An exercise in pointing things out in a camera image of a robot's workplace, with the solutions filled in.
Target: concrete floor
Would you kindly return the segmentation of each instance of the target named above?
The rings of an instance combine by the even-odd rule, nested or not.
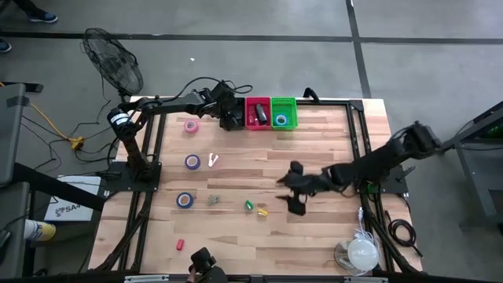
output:
[[[498,0],[354,0],[360,36],[418,38],[503,38],[503,2]],[[82,32],[100,27],[116,33],[173,35],[317,35],[351,36],[344,0],[46,0],[43,8],[60,17],[54,25],[30,24],[10,6],[0,16],[9,31]],[[42,94],[30,99],[63,132],[93,121],[105,100],[100,76],[70,39],[8,39],[10,54],[0,56],[0,79],[37,82]],[[253,95],[300,96],[306,86],[322,97],[362,97],[352,43],[123,40],[140,64],[142,94],[172,94],[199,75],[250,83]],[[383,98],[391,129],[414,120],[432,127],[439,138],[452,136],[466,121],[501,100],[502,45],[362,44],[372,97]],[[105,83],[112,105],[119,101]],[[26,116],[42,120],[33,109]],[[83,136],[105,127],[84,126]],[[53,140],[36,129],[47,141]],[[98,149],[112,140],[106,132],[86,143]],[[50,175],[106,168],[82,164],[65,144],[54,146],[63,166]],[[98,153],[89,158],[98,158]],[[48,149],[23,130],[18,161],[36,166]],[[408,161],[417,169],[407,177],[418,245],[430,274],[501,281],[503,240],[496,229],[460,231],[473,213],[471,198],[455,152]],[[56,162],[42,169],[55,167]],[[42,250],[39,265],[50,272],[76,271],[90,247],[83,238]]]

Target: person's foot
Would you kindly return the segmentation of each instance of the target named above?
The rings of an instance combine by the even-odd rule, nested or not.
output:
[[[46,11],[39,11],[37,13],[27,13],[26,14],[28,16],[28,18],[30,19],[30,21],[32,23],[40,23],[40,22],[44,22],[44,23],[47,23],[47,24],[52,24],[52,23],[56,23],[57,22],[57,16],[52,14],[52,13],[48,13]]]
[[[11,46],[7,41],[0,39],[0,53],[9,52],[13,46]]]

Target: wooden tabletop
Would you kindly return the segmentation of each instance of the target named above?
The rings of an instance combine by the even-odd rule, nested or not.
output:
[[[370,141],[376,149],[390,137],[384,102],[363,101]],[[160,188],[152,202],[141,272],[186,274],[190,256],[207,247],[227,274],[346,275],[333,252],[339,242],[354,235],[359,197],[320,193],[308,200],[303,217],[288,213],[286,203],[274,197],[288,192],[277,187],[276,180],[285,175],[291,160],[300,161],[308,173],[353,160],[346,112],[340,106],[299,106],[298,116],[299,126],[294,131],[227,132],[218,127],[218,120],[204,117],[198,120],[199,131],[187,134],[183,123],[196,117],[168,115],[160,156]],[[361,137],[358,119],[355,121]],[[138,132],[137,140],[140,145],[143,131]],[[202,163],[196,171],[184,165],[193,153]],[[207,165],[209,153],[220,155],[213,167]],[[126,156],[121,145],[117,158],[125,160]],[[195,197],[190,209],[176,205],[181,192]],[[210,195],[219,195],[220,203],[209,207]],[[105,204],[90,268],[102,263],[123,236],[130,199],[131,193],[117,193]],[[246,200],[255,205],[252,213],[244,210]],[[383,195],[383,206],[393,219],[410,221],[407,207],[396,196]],[[257,208],[269,215],[257,216]],[[176,250],[179,239],[185,240],[180,252]],[[135,247],[136,238],[129,263]],[[421,270],[413,249],[399,249]]]

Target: plastic basket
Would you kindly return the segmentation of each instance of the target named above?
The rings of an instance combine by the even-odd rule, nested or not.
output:
[[[293,130],[299,125],[297,119],[297,100],[294,97],[271,98],[273,130]],[[277,122],[278,116],[286,117],[286,124]]]
[[[261,105],[266,113],[267,123],[260,126],[256,120],[255,106]],[[270,130],[270,97],[246,97],[244,99],[244,125],[249,130]]]

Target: small toy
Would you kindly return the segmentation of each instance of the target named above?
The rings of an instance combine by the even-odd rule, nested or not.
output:
[[[176,244],[177,251],[181,251],[182,250],[183,243],[185,243],[185,241],[183,239],[178,240],[178,243]]]
[[[250,200],[246,200],[244,202],[244,209],[246,210],[252,210],[253,209],[253,204]]]
[[[220,196],[219,195],[210,195],[207,198],[207,205],[212,206],[214,204],[217,204],[220,202]]]
[[[260,216],[267,216],[269,214],[269,212],[259,208],[259,210],[257,211],[257,214]]]

